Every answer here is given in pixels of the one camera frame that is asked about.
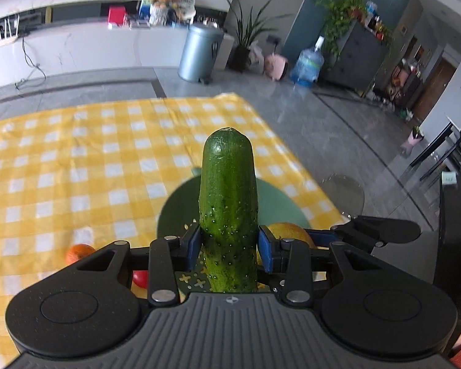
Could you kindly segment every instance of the blue water bottle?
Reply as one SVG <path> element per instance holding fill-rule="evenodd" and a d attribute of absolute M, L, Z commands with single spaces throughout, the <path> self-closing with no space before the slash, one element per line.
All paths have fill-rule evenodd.
<path fill-rule="evenodd" d="M 299 59 L 290 73 L 290 80 L 301 86 L 311 87 L 318 79 L 325 58 L 321 54 L 321 47 L 325 38 L 320 36 L 313 49 L 306 49 L 300 53 Z"/>

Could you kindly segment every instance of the bottle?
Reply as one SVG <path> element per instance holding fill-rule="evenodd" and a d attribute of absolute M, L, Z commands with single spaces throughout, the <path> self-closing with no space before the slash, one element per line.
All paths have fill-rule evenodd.
<path fill-rule="evenodd" d="M 306 49 L 300 53 L 299 59 L 290 73 L 290 79 L 301 86 L 311 87 L 318 79 L 325 58 L 321 54 L 321 47 L 325 38 L 320 36 L 313 49 Z"/>
<path fill-rule="evenodd" d="M 368 27 L 369 23 L 371 22 L 371 19 L 374 16 L 376 16 L 377 4 L 373 3 L 372 1 L 369 1 L 365 6 L 365 9 L 367 11 L 367 17 L 365 18 L 364 24 L 365 27 Z"/>
<path fill-rule="evenodd" d="M 375 15 L 374 17 L 372 17 L 367 27 L 371 29 L 371 31 L 375 32 L 378 21 L 379 21 L 379 15 Z"/>

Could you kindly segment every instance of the red tomato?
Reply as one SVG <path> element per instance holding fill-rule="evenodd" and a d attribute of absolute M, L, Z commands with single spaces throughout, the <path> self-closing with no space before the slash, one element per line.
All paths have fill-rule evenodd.
<path fill-rule="evenodd" d="M 147 288 L 148 271 L 133 271 L 133 282 L 141 288 Z"/>

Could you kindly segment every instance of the red box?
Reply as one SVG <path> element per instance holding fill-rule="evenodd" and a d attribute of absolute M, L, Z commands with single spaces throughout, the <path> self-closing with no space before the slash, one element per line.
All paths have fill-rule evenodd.
<path fill-rule="evenodd" d="M 125 23 L 126 8 L 125 7 L 109 7 L 108 22 L 122 25 Z"/>

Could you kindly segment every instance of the gray floor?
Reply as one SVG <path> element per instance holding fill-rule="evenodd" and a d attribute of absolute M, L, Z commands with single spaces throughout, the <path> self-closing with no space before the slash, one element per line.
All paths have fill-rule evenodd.
<path fill-rule="evenodd" d="M 187 83 L 175 69 L 72 73 L 0 88 L 0 119 L 45 109 L 154 97 L 205 97 L 235 92 L 245 98 L 320 183 L 333 173 L 356 180 L 365 192 L 364 215 L 409 219 L 423 230 L 438 227 L 437 174 L 409 171 L 400 155 L 409 127 L 393 113 L 332 88 L 313 92 L 288 81 L 216 72 L 210 85 Z"/>

